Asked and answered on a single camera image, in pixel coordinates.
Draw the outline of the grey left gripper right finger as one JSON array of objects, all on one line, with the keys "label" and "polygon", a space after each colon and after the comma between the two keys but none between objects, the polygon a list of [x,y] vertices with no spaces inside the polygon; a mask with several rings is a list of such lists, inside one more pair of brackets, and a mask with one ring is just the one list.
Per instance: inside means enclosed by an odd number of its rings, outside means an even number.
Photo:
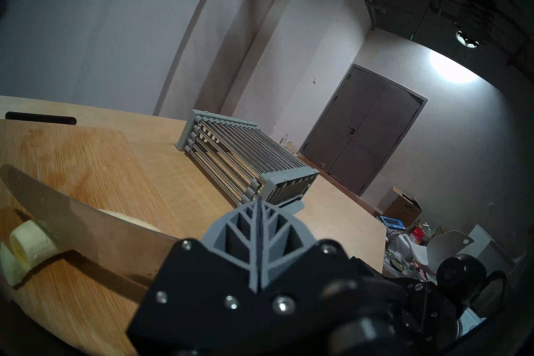
[{"label": "grey left gripper right finger", "polygon": [[259,319],[337,319],[359,301],[360,275],[343,247],[259,199]]}]

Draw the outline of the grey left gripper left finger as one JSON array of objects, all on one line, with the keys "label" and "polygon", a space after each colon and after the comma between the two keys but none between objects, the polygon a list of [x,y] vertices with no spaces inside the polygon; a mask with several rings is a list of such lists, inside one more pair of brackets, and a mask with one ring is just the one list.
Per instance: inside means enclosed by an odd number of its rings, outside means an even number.
[{"label": "grey left gripper left finger", "polygon": [[131,320],[135,350],[226,350],[250,335],[261,287],[261,200],[179,240]]}]

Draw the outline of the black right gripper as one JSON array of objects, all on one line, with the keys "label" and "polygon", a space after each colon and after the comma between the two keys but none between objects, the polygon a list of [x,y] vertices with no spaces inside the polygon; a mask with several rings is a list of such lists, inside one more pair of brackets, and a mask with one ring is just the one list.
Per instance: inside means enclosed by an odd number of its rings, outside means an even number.
[{"label": "black right gripper", "polygon": [[334,262],[334,291],[356,304],[334,328],[334,355],[437,355],[458,336],[457,310],[437,286],[387,278],[363,262]]}]

